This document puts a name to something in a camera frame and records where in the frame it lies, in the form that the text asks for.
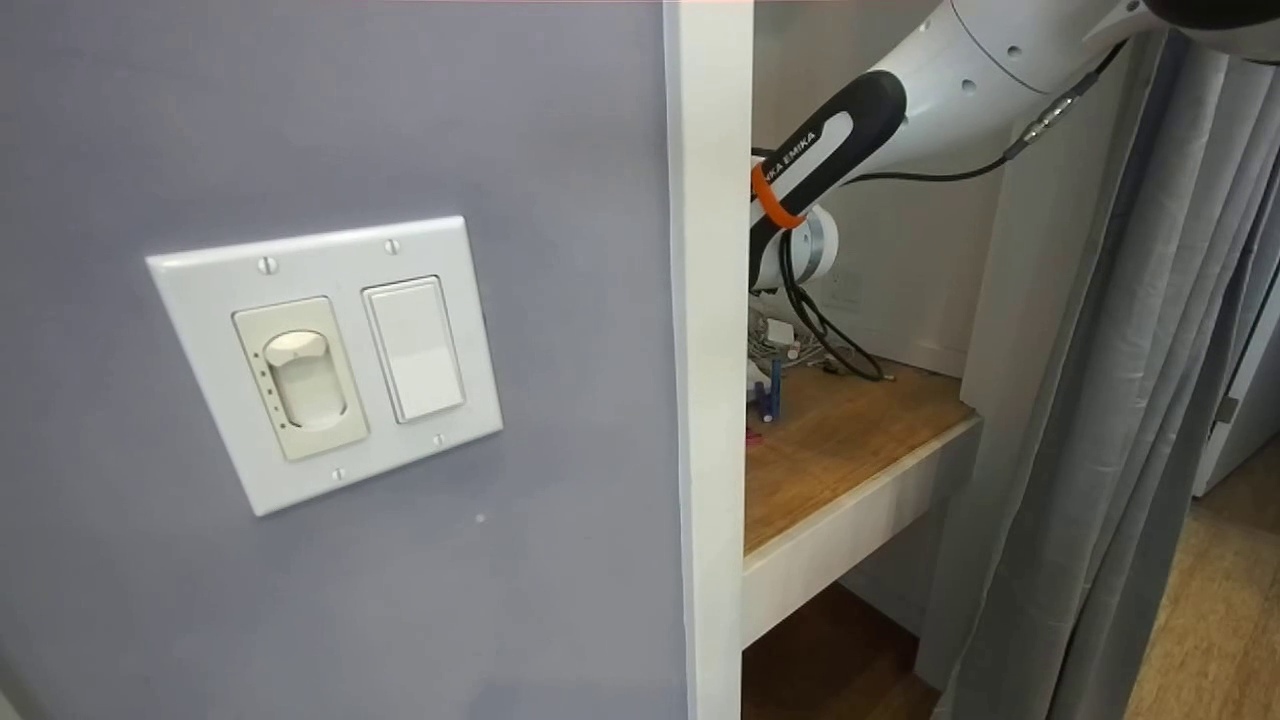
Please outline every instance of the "dimmer switch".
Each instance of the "dimmer switch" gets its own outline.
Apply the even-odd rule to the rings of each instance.
[[[233,320],[285,459],[369,436],[349,349],[326,297],[249,306]]]

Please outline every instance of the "gray curtain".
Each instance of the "gray curtain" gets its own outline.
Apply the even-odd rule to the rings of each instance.
[[[1280,253],[1262,222],[1278,71],[1174,39],[1162,83],[938,717],[1108,720],[1140,673],[1236,325]]]

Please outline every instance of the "wooden shelf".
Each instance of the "wooden shelf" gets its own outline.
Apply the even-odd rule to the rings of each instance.
[[[793,614],[970,470],[962,383],[893,363],[888,383],[793,373],[786,419],[747,442],[743,649]]]
[[[955,379],[904,363],[888,373],[888,383],[815,366],[790,379],[786,419],[747,449],[747,553],[974,419]]]

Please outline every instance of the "gray wall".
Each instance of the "gray wall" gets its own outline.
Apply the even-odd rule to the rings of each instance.
[[[9,0],[0,683],[679,717],[660,5]],[[148,253],[463,210],[510,433],[252,521]]]

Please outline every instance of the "wall plate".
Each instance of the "wall plate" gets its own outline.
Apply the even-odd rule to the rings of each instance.
[[[460,216],[173,253],[148,257],[148,269],[257,516],[504,427]],[[395,383],[386,374],[381,336],[369,312],[369,290],[395,283],[441,287],[463,396],[411,424],[395,414]],[[235,312],[300,301],[329,301],[369,436],[289,459],[278,438],[280,414],[265,402],[265,383],[239,343]]]

